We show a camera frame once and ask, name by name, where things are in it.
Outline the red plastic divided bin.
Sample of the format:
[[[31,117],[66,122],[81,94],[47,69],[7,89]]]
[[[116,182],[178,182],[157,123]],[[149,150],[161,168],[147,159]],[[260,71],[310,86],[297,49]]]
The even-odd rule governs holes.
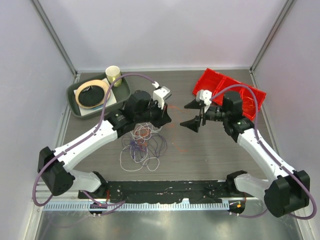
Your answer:
[[[262,103],[267,95],[264,91],[261,91],[249,84],[237,81],[222,73],[218,73],[217,71],[210,68],[207,68],[202,76],[198,79],[192,90],[192,93],[196,96],[199,90],[209,90],[212,92],[212,96],[214,96],[226,87],[236,84],[245,85],[252,90],[257,100],[258,111],[260,111]],[[244,87],[234,87],[231,89],[231,91],[240,93],[240,97],[243,102],[243,115],[253,121],[256,117],[256,109],[252,94]]]

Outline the dark green plastic tray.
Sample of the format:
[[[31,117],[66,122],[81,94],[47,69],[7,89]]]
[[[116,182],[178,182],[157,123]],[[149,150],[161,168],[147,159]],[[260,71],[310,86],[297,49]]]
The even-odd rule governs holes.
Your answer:
[[[103,73],[82,73],[78,82],[70,85],[66,90],[66,99],[71,113],[78,119],[87,120],[93,117],[97,117],[101,114],[102,107],[96,107],[95,109],[81,108],[76,102],[76,90],[85,82],[91,80],[103,80],[106,81],[106,74]],[[122,83],[118,87],[112,88],[112,99],[107,101],[105,113],[118,109],[122,106],[129,96],[133,93],[128,81],[123,78]]]

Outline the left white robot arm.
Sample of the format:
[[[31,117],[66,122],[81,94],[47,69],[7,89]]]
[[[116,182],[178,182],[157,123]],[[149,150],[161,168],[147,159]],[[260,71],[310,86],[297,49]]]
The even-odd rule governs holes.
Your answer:
[[[106,114],[102,121],[75,140],[39,153],[38,172],[53,196],[69,190],[89,192],[100,200],[107,192],[106,181],[96,171],[82,172],[75,166],[100,147],[111,143],[135,129],[137,124],[151,123],[161,128],[172,120],[168,115],[165,100],[171,95],[166,87],[153,91],[135,91],[120,109]]]

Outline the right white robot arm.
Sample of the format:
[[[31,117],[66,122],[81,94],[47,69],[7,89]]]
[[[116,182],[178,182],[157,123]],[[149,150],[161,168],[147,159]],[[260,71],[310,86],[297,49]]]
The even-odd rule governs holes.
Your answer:
[[[245,149],[264,172],[266,179],[244,170],[226,177],[226,193],[233,198],[249,194],[262,200],[267,210],[279,218],[307,207],[310,203],[310,177],[287,164],[263,139],[255,124],[243,114],[243,100],[236,91],[227,91],[221,105],[212,105],[212,93],[200,90],[184,107],[199,110],[193,119],[180,123],[194,132],[207,121],[222,122],[224,131]]]

